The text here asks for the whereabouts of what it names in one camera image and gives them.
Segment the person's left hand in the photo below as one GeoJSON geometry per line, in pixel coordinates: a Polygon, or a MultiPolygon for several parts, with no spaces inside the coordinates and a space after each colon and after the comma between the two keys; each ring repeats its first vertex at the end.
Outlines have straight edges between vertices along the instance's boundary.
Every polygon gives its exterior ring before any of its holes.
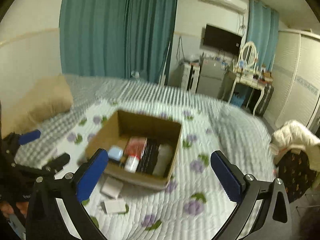
{"type": "MultiPolygon", "coordinates": [[[[16,203],[16,206],[19,209],[20,213],[24,216],[27,215],[28,204],[29,204],[28,202],[16,203]]],[[[1,212],[6,218],[9,218],[10,215],[14,214],[14,209],[8,202],[1,202],[0,208],[1,208],[1,212]]]]}

